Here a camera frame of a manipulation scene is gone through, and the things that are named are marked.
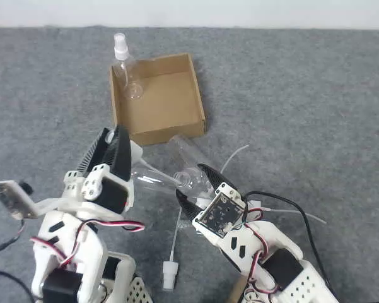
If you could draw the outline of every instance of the perforated metal plate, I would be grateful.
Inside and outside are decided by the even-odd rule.
[[[153,303],[141,278],[136,277],[133,279],[129,293],[127,294],[126,303]]]

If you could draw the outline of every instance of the open cardboard tray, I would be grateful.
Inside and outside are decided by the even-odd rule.
[[[110,68],[115,124],[124,125],[140,145],[167,142],[175,134],[204,134],[205,116],[190,54],[140,60],[135,68],[144,86],[136,100],[125,98],[124,83]]]

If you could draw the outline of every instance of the white servo bracket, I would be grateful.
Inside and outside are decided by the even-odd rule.
[[[110,173],[110,167],[107,164],[100,164],[93,167],[93,170],[88,174],[81,188],[81,194],[85,200],[94,201],[99,197],[102,191],[102,180],[106,178],[120,185],[127,191],[127,203],[125,210],[133,206],[134,188],[133,180],[125,181],[116,175]]]

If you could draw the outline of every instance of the red white wire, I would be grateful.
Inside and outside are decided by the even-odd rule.
[[[260,292],[260,293],[266,294],[266,295],[274,294],[279,289],[279,287],[277,285],[275,285],[274,288],[269,289],[269,290],[259,289],[258,287],[255,286],[255,282],[252,282],[251,286],[255,289],[256,292]]]
[[[247,216],[250,214],[250,213],[253,213],[254,211],[259,211],[259,214],[258,216],[253,219],[252,221],[257,221],[257,220],[260,220],[262,219],[262,217],[264,216],[264,211],[262,208],[259,208],[259,207],[255,207],[255,208],[251,208],[250,210],[248,210],[247,212]]]
[[[102,221],[102,220],[97,220],[97,219],[85,220],[85,221],[81,222],[80,226],[77,229],[76,238],[74,240],[73,250],[72,250],[71,254],[60,263],[59,267],[61,267],[61,268],[65,267],[67,264],[69,264],[71,262],[71,260],[73,259],[73,257],[76,255],[76,253],[78,251],[78,247],[79,247],[78,235],[82,231],[82,229],[84,228],[84,226],[87,225],[87,224],[89,224],[89,223],[95,223],[95,224],[99,224],[99,225],[103,225],[103,226],[128,227],[128,229],[126,229],[126,230],[128,230],[130,232],[140,232],[141,230],[143,230],[145,228],[145,226],[144,226],[143,223],[137,222],[137,221],[128,221],[128,220],[123,220],[123,221]]]
[[[264,247],[264,255],[262,256],[262,258],[266,258],[267,255],[269,254],[269,247],[268,247],[268,245],[267,245],[266,240],[265,240],[260,234],[258,234],[255,230],[253,230],[253,229],[249,226],[249,224],[246,223],[245,226],[246,226],[247,228],[249,228],[249,229],[252,231],[252,233],[254,234],[254,236],[256,236],[256,238],[258,238],[259,241],[261,241],[262,246]]]
[[[263,253],[264,253],[263,251],[257,251],[254,254],[254,259],[252,260],[251,269],[250,269],[250,272],[248,274],[248,281],[249,282],[253,281],[252,276],[254,275],[255,267],[257,266],[257,263],[258,263],[258,260],[260,258],[260,255],[263,254]]]
[[[30,240],[34,243],[39,243],[44,247],[50,248],[55,253],[55,255],[57,256],[58,259],[60,259],[60,260],[66,259],[66,255],[59,248],[57,248],[55,245],[53,245],[52,243],[50,243],[46,240],[43,240],[41,238],[38,238],[38,237],[32,237]]]

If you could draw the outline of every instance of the black cable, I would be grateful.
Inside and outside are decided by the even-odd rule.
[[[248,201],[248,197],[251,196],[251,195],[253,195],[253,194],[258,194],[260,196],[267,196],[267,197],[271,197],[271,198],[274,198],[274,199],[281,200],[283,202],[286,202],[286,203],[294,206],[301,213],[301,216],[303,216],[303,219],[304,219],[305,227],[307,229],[308,240],[310,241],[311,247],[313,249],[313,253],[314,253],[315,259],[317,260],[318,267],[320,268],[320,271],[321,271],[321,274],[322,274],[322,278],[324,279],[325,284],[327,285],[328,289],[333,293],[333,295],[335,295],[334,290],[333,290],[333,288],[332,288],[332,286],[331,286],[331,284],[329,282],[327,273],[326,273],[326,271],[324,269],[324,266],[322,264],[321,257],[320,257],[320,255],[318,253],[317,247],[315,246],[313,234],[312,234],[312,231],[311,231],[311,228],[310,228],[310,222],[308,221],[307,215],[305,214],[304,210],[297,203],[291,201],[290,199],[278,196],[276,194],[266,193],[266,192],[263,192],[263,191],[250,191],[249,193],[245,194],[244,195],[245,204],[248,204],[248,202],[247,202]]]
[[[35,299],[33,298],[33,294],[31,292],[31,290],[19,278],[11,275],[9,273],[6,273],[5,271],[1,271],[1,270],[0,270],[0,276],[5,276],[6,278],[9,278],[10,280],[16,282],[19,286],[21,286],[23,288],[23,290],[25,290],[25,292],[28,295],[31,303],[35,303]]]
[[[0,252],[5,250],[8,246],[12,245],[12,243],[16,242],[20,238],[20,235],[24,229],[24,226],[25,226],[25,221],[21,220],[21,226],[18,229],[17,234],[14,237],[12,237],[9,241],[0,244]]]

